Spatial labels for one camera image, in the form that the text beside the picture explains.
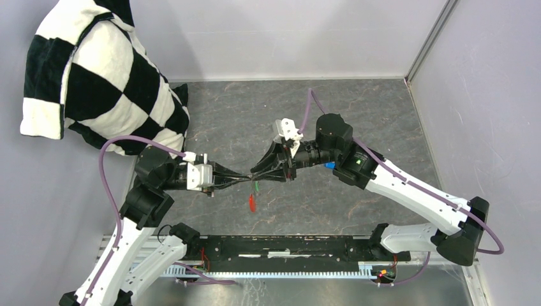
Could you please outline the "metal key holder red handle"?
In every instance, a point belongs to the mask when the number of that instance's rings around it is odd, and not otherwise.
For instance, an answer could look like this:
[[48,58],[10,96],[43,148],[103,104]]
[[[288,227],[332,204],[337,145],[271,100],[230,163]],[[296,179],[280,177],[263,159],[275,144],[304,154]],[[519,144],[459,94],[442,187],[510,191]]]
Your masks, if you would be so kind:
[[254,190],[253,190],[253,183],[254,182],[257,182],[255,179],[251,179],[250,181],[250,195],[249,195],[249,200],[248,200],[248,203],[249,203],[249,209],[250,209],[250,212],[252,213],[255,213],[256,212],[256,198],[258,196],[258,193],[255,193]]

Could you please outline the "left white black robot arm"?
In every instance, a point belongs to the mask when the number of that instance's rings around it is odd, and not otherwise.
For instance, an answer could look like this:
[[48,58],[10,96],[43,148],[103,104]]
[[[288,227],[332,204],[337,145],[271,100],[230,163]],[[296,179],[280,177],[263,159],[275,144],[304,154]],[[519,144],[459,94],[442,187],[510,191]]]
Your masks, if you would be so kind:
[[212,195],[250,179],[205,154],[178,152],[150,145],[139,155],[135,181],[121,207],[113,204],[115,230],[87,280],[65,293],[60,305],[134,305],[162,273],[180,259],[200,253],[198,232],[180,223],[172,228],[159,247],[143,262],[133,266],[140,249],[170,210],[168,190],[198,191]]

